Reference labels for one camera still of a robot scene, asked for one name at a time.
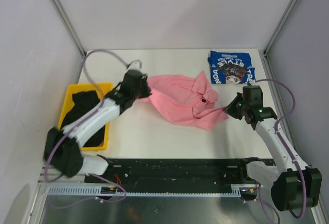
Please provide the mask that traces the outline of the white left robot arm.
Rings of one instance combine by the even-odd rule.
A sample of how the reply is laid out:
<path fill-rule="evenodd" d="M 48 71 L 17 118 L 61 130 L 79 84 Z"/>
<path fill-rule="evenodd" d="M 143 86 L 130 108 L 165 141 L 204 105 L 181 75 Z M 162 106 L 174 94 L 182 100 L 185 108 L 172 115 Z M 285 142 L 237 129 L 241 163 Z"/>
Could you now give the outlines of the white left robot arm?
<path fill-rule="evenodd" d="M 81 118 L 61 130 L 51 128 L 44 150 L 45 180 L 49 181 L 47 173 L 52 166 L 68 178 L 77 174 L 93 174 L 101 182 L 111 181 L 114 171 L 109 161 L 102 156 L 83 155 L 81 149 L 96 132 L 132 107 L 136 100 L 151 95 L 147 79 L 147 74 L 139 70 L 128 70 L 123 80 L 111 91 L 102 94 L 100 102 Z"/>

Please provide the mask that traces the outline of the aluminium frame post right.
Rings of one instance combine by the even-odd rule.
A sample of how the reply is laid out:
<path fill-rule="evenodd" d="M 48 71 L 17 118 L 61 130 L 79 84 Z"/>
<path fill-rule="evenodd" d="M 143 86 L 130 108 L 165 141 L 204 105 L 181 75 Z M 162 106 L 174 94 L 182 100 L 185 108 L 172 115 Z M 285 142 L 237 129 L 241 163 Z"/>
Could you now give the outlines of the aluminium frame post right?
<path fill-rule="evenodd" d="M 292 14 L 293 14 L 294 10 L 296 9 L 299 2 L 300 2 L 300 0 L 290 0 L 289 1 L 287 7 L 285 8 L 285 10 L 283 12 L 283 15 L 281 16 L 276 28 L 274 29 L 268 43 L 266 44 L 266 46 L 263 50 L 264 56 L 268 56 L 268 54 L 270 53 L 273 45 L 275 44 L 276 40 L 282 33 L 285 25 L 289 21 L 290 17 L 292 16 Z"/>

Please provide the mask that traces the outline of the folded blue printed t-shirt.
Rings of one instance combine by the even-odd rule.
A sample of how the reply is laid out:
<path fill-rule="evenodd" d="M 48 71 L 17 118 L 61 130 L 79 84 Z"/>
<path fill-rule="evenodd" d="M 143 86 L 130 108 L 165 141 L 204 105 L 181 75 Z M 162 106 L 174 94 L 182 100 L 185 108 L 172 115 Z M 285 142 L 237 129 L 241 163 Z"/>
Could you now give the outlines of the folded blue printed t-shirt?
<path fill-rule="evenodd" d="M 248 84 L 255 80 L 255 68 L 249 53 L 211 50 L 208 63 L 212 84 Z"/>

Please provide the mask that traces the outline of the yellow plastic bin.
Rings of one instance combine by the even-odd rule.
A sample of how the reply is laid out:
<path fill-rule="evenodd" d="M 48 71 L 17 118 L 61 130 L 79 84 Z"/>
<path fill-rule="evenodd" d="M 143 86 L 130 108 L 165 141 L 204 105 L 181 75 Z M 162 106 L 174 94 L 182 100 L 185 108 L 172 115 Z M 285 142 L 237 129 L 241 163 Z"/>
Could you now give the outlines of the yellow plastic bin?
<path fill-rule="evenodd" d="M 112 83 L 99 83 L 98 87 L 100 90 L 97 90 L 94 85 L 92 84 L 73 84 L 69 85 L 67 90 L 66 90 L 66 95 L 64 99 L 64 103 L 62 106 L 61 110 L 61 115 L 60 119 L 58 122 L 58 129 L 61 129 L 60 126 L 62 124 L 62 121 L 67 114 L 68 111 L 71 110 L 73 107 L 74 103 L 72 101 L 72 94 L 76 94 L 81 91 L 90 91 L 90 90 L 95 90 L 97 92 L 98 98 L 101 100 L 102 99 L 102 94 L 108 93 L 110 90 L 113 89 L 113 84 Z M 105 126 L 105 134 L 104 134 L 104 142 L 103 145 L 99 147 L 83 147 L 82 149 L 84 151 L 103 151 L 107 148 L 108 145 L 108 132 L 109 132 L 109 123 L 107 123 Z"/>

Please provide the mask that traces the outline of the aluminium side rail right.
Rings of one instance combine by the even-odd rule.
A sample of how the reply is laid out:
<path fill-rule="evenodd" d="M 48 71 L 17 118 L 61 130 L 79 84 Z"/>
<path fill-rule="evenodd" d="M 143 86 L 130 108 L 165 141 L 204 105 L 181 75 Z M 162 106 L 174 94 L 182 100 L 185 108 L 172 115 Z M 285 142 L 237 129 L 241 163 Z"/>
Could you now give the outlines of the aluminium side rail right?
<path fill-rule="evenodd" d="M 261 62 L 262 62 L 266 77 L 268 79 L 275 80 L 276 77 L 275 77 L 274 72 L 271 68 L 269 59 L 264 54 L 264 51 L 259 50 L 259 55 L 260 55 L 260 58 L 261 58 Z M 286 114 L 286 109 L 284 107 L 284 103 L 283 103 L 283 99 L 282 99 L 282 93 L 288 94 L 288 96 L 290 97 L 291 100 L 292 100 L 292 98 L 291 98 L 289 92 L 284 87 L 279 85 L 278 83 L 268 82 L 268 85 L 269 85 L 269 88 L 270 88 L 270 91 L 271 91 L 271 95 L 272 95 L 272 98 L 273 98 L 275 108 L 277 110 L 278 117 L 279 118 L 283 117 Z M 288 138 L 289 142 L 292 144 L 293 148 L 296 148 L 295 142 L 294 142 L 294 137 L 291 133 L 291 129 L 290 129 L 290 125 L 289 125 L 289 122 L 287 120 L 287 117 L 284 118 L 280 122 L 280 127 L 283 130 L 286 137 Z"/>

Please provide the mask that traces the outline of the aluminium frame post left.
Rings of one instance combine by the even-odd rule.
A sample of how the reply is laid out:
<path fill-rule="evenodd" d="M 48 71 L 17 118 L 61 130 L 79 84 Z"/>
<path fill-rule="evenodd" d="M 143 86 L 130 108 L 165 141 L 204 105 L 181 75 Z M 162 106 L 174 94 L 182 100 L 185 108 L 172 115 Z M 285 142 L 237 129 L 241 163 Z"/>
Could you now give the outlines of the aluminium frame post left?
<path fill-rule="evenodd" d="M 50 0 L 55 11 L 57 12 L 64 28 L 66 29 L 68 35 L 73 41 L 73 44 L 77 48 L 79 54 L 81 57 L 85 57 L 86 51 L 82 46 L 82 43 L 80 42 L 80 39 L 78 38 L 78 35 L 72 25 L 72 23 L 69 20 L 69 17 L 67 16 L 64 7 L 62 6 L 60 0 Z"/>

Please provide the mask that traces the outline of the pink t-shirt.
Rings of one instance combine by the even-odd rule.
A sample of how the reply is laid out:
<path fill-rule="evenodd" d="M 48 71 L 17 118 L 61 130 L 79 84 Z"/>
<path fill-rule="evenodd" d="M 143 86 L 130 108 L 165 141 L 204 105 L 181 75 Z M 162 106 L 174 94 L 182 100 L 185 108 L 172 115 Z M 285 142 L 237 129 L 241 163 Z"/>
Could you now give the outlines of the pink t-shirt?
<path fill-rule="evenodd" d="M 202 71 L 196 78 L 183 75 L 148 77 L 150 102 L 168 122 L 212 130 L 228 119 L 222 107 L 216 108 L 218 93 L 211 87 Z"/>

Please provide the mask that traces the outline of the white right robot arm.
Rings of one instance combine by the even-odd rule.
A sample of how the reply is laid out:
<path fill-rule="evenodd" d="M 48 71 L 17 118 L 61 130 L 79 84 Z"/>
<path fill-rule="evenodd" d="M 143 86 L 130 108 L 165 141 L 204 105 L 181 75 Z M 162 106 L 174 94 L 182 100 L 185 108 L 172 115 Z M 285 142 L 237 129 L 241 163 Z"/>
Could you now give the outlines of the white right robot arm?
<path fill-rule="evenodd" d="M 263 105 L 263 92 L 257 85 L 244 86 L 233 101 L 224 109 L 229 116 L 244 119 L 262 138 L 274 166 L 255 160 L 237 170 L 242 183 L 252 180 L 268 189 L 279 211 L 292 211 L 317 206 L 322 175 L 310 167 L 295 151 L 288 138 L 279 128 L 278 117 L 271 107 Z"/>

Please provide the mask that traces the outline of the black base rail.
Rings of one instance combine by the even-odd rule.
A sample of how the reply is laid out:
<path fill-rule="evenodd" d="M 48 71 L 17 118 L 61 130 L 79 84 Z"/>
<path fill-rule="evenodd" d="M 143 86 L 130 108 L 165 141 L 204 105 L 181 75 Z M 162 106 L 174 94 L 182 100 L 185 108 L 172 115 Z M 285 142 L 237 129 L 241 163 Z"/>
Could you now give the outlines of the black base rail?
<path fill-rule="evenodd" d="M 122 186 L 254 184 L 246 165 L 257 157 L 242 159 L 112 159 L 102 175 L 107 180 L 121 180 Z"/>

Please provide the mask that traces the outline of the black t-shirt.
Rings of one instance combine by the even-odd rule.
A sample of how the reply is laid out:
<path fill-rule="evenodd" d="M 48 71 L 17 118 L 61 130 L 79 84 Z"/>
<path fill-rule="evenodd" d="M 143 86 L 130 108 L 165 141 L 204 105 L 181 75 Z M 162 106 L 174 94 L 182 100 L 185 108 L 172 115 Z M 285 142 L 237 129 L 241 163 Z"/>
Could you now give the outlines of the black t-shirt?
<path fill-rule="evenodd" d="M 72 94 L 72 101 L 74 103 L 70 111 L 65 115 L 60 128 L 62 129 L 66 125 L 73 123 L 80 117 L 89 112 L 99 102 L 97 92 L 95 90 L 81 91 L 76 94 Z M 99 147 L 103 145 L 105 134 L 105 126 L 99 129 L 90 139 L 85 143 L 84 147 Z"/>

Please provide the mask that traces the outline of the aluminium frame post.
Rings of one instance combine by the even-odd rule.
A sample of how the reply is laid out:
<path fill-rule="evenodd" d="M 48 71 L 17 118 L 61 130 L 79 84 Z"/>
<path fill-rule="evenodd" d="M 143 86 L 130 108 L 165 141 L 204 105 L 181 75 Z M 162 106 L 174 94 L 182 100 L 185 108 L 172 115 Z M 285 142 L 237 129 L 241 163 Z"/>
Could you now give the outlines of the aluminium frame post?
<path fill-rule="evenodd" d="M 289 1 L 287 7 L 285 8 L 285 10 L 283 12 L 283 15 L 281 16 L 276 28 L 274 29 L 268 43 L 266 44 L 266 46 L 263 50 L 264 56 L 268 56 L 268 54 L 270 53 L 273 45 L 275 44 L 276 40 L 282 33 L 285 25 L 289 21 L 290 17 L 292 16 L 292 14 L 293 14 L 294 10 L 296 9 L 299 2 L 300 2 L 300 0 L 290 0 Z"/>
<path fill-rule="evenodd" d="M 78 38 L 78 35 L 72 25 L 72 23 L 69 20 L 69 17 L 67 16 L 64 7 L 62 6 L 60 0 L 50 0 L 55 11 L 57 12 L 64 28 L 66 29 L 68 35 L 73 41 L 73 44 L 77 48 L 79 54 L 81 57 L 85 57 L 86 51 L 82 46 L 82 43 L 80 42 L 80 39 Z"/>

